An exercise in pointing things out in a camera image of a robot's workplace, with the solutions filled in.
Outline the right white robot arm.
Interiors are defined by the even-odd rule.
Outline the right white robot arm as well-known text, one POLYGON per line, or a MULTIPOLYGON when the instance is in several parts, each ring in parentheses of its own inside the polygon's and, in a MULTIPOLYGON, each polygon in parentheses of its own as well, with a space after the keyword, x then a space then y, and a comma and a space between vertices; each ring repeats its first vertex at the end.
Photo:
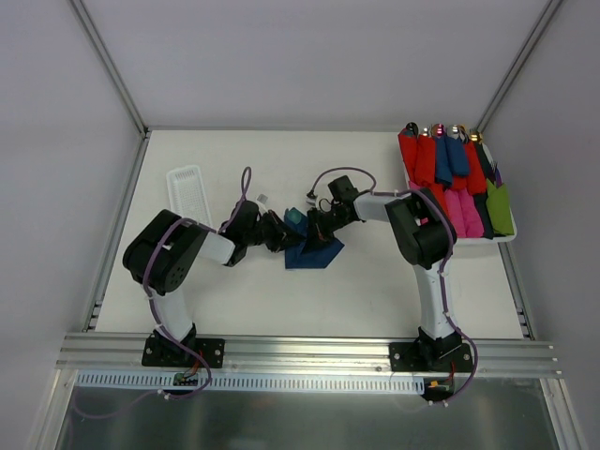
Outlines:
POLYGON ((427 188, 398 194, 360 191, 341 176, 328 184, 332 203, 328 210, 307 211, 305 252, 331 244, 335 232, 354 223, 385 222, 391 226, 400 254, 413 267, 421 305, 418 339, 421 363, 430 370, 450 364, 461 343, 451 309, 446 268, 457 241, 448 216, 427 188))

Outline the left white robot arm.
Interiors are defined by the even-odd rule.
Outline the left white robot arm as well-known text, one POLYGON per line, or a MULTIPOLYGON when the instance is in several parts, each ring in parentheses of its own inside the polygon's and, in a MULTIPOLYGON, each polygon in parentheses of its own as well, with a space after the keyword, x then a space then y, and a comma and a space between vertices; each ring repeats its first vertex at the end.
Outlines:
POLYGON ((188 314, 182 284, 198 259, 232 267, 249 247, 264 246, 279 253, 304 242, 275 212, 263 212, 243 200, 218 230, 163 209, 127 246, 122 264, 142 286, 165 339, 163 354, 177 366, 195 357, 195 324, 188 314))

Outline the dark blue paper napkin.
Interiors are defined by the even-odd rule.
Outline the dark blue paper napkin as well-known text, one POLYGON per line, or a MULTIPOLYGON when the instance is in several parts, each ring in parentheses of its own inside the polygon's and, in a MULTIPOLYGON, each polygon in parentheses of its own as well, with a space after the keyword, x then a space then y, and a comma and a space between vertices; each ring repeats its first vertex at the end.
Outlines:
MULTIPOLYGON (((291 222, 287 221, 285 215, 284 222, 298 233, 304 235, 306 241, 308 220, 306 215, 303 214, 303 216, 302 222, 298 225, 293 225, 291 222)), ((285 250, 286 270, 324 269, 338 256, 342 249, 344 249, 344 244, 335 238, 333 243, 326 248, 303 254, 302 249, 305 241, 296 247, 290 247, 285 250)))

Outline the teal plastic spoon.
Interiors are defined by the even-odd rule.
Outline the teal plastic spoon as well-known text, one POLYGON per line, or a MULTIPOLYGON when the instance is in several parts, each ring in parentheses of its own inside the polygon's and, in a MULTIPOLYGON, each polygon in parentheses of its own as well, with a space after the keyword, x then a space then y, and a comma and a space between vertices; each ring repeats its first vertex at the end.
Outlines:
POLYGON ((285 219, 293 225, 298 225, 303 220, 303 214, 295 208, 288 209, 285 213, 285 219))

